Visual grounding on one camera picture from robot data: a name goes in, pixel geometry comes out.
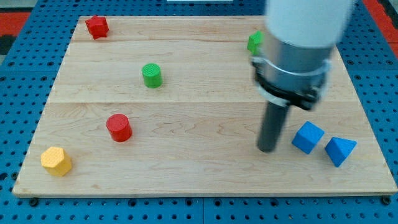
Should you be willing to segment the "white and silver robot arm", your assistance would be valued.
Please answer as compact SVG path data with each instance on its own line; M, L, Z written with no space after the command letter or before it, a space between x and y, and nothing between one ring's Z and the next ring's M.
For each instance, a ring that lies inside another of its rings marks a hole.
M251 63L269 102L311 110L323 98L331 53L353 8L352 0L266 1L264 40Z

